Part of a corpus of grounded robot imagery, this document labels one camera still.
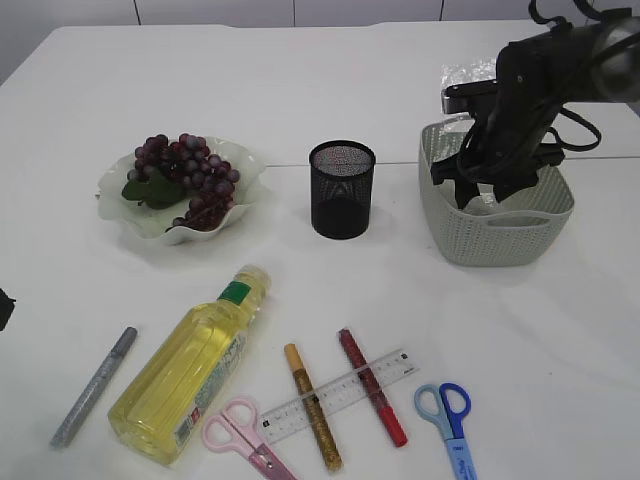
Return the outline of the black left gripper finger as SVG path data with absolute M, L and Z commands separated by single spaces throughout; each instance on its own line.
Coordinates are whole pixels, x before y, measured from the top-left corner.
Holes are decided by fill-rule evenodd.
M 15 309 L 16 300 L 4 290 L 0 290 L 0 330 L 3 331 Z

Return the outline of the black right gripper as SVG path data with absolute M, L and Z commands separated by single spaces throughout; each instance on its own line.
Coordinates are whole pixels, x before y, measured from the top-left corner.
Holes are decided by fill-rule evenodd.
M 513 41 L 498 54 L 493 110 L 486 119 L 476 117 L 455 157 L 431 166 L 434 184 L 454 180 L 459 210 L 480 195 L 476 183 L 494 185 L 494 198 L 502 203 L 534 182 L 532 151 L 544 135 L 536 117 L 560 85 L 557 47 L 555 37 L 540 34 Z

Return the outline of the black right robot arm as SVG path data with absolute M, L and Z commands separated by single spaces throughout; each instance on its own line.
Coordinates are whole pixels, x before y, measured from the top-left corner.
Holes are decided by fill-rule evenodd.
M 434 184 L 453 181 L 459 209 L 479 196 L 482 184 L 503 201 L 536 186 L 539 171 L 560 165 L 566 152 L 597 148 L 600 130 L 567 104 L 638 100 L 638 17 L 630 8 L 575 6 L 589 25 L 545 17 L 530 2 L 530 18 L 548 31 L 504 47 L 494 78 L 443 89 L 444 112 L 474 121 L 459 150 L 430 168 Z

